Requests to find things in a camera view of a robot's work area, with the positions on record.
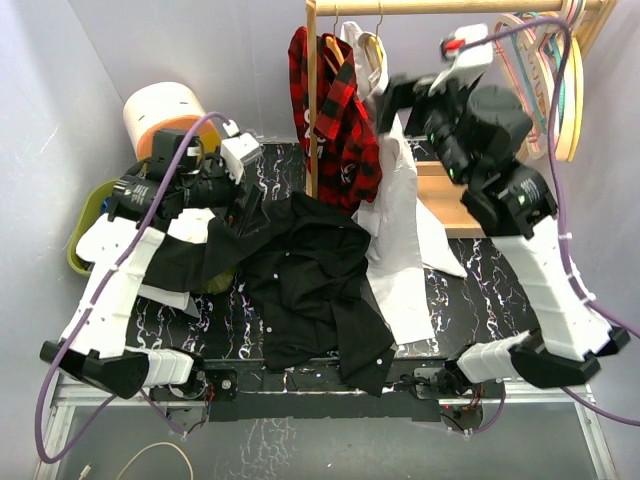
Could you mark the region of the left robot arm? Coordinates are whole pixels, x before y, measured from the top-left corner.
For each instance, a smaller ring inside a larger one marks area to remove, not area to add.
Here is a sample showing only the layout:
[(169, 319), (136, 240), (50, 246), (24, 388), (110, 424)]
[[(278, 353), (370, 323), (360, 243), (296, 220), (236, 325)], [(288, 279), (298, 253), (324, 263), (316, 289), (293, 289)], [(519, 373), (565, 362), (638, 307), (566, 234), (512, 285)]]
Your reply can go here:
[(243, 204), (243, 177), (260, 144), (233, 122), (225, 128), (212, 152), (197, 133), (160, 129), (150, 155), (114, 183), (81, 242), (92, 265), (83, 296), (59, 339), (42, 344), (42, 361), (123, 399), (163, 385), (186, 399), (204, 392), (195, 355), (129, 347), (126, 333), (141, 288), (187, 295), (205, 286), (221, 271), (205, 263), (216, 249), (214, 227), (238, 232), (255, 210)]

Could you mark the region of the black button shirt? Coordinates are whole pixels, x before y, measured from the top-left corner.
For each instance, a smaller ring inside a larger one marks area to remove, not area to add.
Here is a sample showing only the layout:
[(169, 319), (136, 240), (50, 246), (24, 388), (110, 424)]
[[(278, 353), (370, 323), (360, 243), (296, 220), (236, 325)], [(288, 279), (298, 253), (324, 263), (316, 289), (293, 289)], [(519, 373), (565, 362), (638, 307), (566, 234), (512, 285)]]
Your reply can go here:
[(394, 359), (394, 337), (363, 298), (369, 233), (349, 216), (294, 192), (268, 200), (233, 224), (215, 217), (207, 240), (166, 236), (144, 282), (194, 291), (238, 267), (263, 322), (262, 356), (271, 371), (335, 351), (342, 381), (380, 396)]

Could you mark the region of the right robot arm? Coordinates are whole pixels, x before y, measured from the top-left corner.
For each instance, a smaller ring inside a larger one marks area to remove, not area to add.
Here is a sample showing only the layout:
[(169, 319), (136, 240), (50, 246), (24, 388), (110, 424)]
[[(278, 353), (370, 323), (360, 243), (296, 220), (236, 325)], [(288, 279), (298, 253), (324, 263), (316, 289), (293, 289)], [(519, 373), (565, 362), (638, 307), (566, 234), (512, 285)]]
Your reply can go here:
[(580, 386), (600, 370), (602, 357), (630, 342), (579, 297), (562, 263), (559, 208), (544, 177), (518, 161), (516, 151), (532, 120), (509, 89), (446, 82), (431, 94), (432, 76), (394, 75), (375, 98), (379, 132), (390, 131), (398, 111), (410, 116), (407, 136), (428, 139), (461, 202), (507, 259), (538, 325), (521, 334), (471, 343), (450, 356), (427, 385), (441, 393), (471, 395), (490, 380), (522, 378), (541, 388)]

